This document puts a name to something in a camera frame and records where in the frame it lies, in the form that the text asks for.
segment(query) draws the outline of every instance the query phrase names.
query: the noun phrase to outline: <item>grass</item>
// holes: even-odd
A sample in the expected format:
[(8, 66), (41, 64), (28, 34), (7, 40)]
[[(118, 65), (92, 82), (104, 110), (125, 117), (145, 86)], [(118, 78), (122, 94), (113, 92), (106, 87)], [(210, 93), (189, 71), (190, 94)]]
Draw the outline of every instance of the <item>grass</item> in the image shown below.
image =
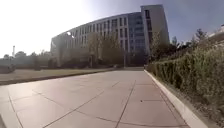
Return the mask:
[(52, 79), (72, 75), (109, 71), (111, 69), (58, 69), (58, 70), (15, 70), (10, 74), (0, 74), (0, 84), (12, 84), (42, 79)]

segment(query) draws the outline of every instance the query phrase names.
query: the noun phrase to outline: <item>ground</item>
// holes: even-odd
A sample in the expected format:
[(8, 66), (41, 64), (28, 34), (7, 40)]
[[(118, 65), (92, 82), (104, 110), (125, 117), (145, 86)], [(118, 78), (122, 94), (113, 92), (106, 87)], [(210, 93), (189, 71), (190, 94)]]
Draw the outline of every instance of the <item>ground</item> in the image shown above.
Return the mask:
[(0, 87), (7, 128), (188, 128), (144, 71)]
[(108, 69), (59, 69), (59, 70), (16, 70), (10, 74), (0, 74), (0, 83), (2, 81), (32, 79), (32, 78), (44, 78), (52, 76), (63, 76), (79, 73), (91, 73), (105, 71)]

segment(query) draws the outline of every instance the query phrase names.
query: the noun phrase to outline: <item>blue sky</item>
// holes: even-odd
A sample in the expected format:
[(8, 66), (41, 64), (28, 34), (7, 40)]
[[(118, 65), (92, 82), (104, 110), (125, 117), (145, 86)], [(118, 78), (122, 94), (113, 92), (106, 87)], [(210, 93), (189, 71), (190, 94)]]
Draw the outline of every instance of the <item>blue sky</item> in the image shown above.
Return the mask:
[(50, 50), (51, 37), (96, 19), (163, 4), (170, 39), (190, 40), (198, 28), (224, 24), (223, 0), (1, 0), (0, 57), (16, 51)]

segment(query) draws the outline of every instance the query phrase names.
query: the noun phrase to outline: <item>hedge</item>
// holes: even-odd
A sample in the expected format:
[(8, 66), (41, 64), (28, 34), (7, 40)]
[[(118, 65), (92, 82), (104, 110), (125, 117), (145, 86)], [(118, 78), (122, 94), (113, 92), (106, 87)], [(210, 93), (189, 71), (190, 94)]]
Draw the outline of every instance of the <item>hedge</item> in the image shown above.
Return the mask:
[(150, 63), (147, 70), (224, 115), (224, 48), (198, 49), (175, 60)]

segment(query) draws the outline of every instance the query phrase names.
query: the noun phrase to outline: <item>building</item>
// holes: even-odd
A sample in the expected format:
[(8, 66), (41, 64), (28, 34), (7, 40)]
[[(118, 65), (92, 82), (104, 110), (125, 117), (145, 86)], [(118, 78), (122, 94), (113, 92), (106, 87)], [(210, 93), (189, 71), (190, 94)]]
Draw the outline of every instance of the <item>building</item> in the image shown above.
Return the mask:
[(106, 35), (115, 32), (121, 47), (127, 52), (145, 51), (150, 54), (154, 33), (169, 42), (166, 17), (162, 5), (141, 6), (141, 12), (127, 13), (96, 20), (52, 38), (51, 52), (58, 65), (71, 58), (88, 56), (91, 33)]
[(208, 39), (210, 41), (215, 42), (215, 44), (219, 44), (224, 42), (224, 24), (221, 25), (219, 29), (217, 29), (215, 32), (212, 34), (208, 35)]

